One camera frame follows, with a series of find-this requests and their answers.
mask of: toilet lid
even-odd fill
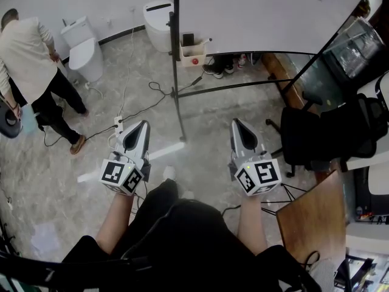
[[[154,29],[169,31],[169,12],[174,11],[174,4],[169,0],[158,0],[147,3],[143,8],[143,15],[146,22]]]
[[[73,71],[89,63],[95,53],[95,38],[88,39],[78,46],[71,48],[69,68]]]

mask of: brown shoe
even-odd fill
[[[80,151],[81,147],[84,146],[85,141],[86,141],[85,136],[80,135],[80,138],[78,139],[77,143],[71,146],[71,154],[72,155],[77,154]]]

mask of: white toilet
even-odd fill
[[[66,26],[61,35],[71,48],[69,68],[79,72],[88,82],[97,81],[103,75],[103,54],[88,17]]]
[[[174,11],[174,4],[169,0],[147,3],[143,8],[145,26],[151,43],[159,52],[171,50],[169,12]]]

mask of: hand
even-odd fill
[[[22,115],[22,109],[20,108],[20,105],[19,104],[16,104],[16,107],[15,109],[12,110],[13,111],[13,114],[15,115],[15,117],[20,120],[20,117]]]
[[[56,63],[60,60],[60,55],[57,52],[50,54],[51,60]]]

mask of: shoe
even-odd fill
[[[89,116],[89,110],[86,110],[85,113],[81,114],[81,116],[87,118]]]
[[[222,79],[223,78],[223,72],[216,72],[215,71],[215,66],[212,65],[202,65],[202,70],[207,74],[207,75],[213,75],[217,79]]]
[[[226,66],[224,68],[224,71],[228,74],[233,74],[233,65],[230,65],[230,66]]]
[[[78,139],[77,143],[75,143],[71,146],[71,149],[70,149],[71,154],[72,155],[77,154],[81,150],[82,146],[84,146],[85,141],[86,141],[85,136],[80,135],[80,138]]]
[[[176,169],[171,165],[165,167],[164,181],[166,181],[167,179],[171,179],[172,181],[176,180]]]

